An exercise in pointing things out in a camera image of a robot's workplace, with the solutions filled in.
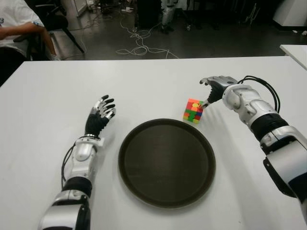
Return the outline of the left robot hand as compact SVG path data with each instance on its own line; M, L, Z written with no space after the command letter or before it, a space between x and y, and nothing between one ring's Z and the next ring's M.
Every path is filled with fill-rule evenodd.
M110 98L109 95L102 96L93 105L88 115L84 134L98 137L100 132L107 126L115 114L116 108L114 99Z

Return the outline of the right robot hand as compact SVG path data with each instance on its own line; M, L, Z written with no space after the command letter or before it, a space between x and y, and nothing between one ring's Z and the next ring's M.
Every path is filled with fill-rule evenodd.
M206 108L210 104L222 99L226 88L237 83L237 80L229 76L212 76L201 79L200 84L209 85L211 87L208 98L201 105L202 108Z

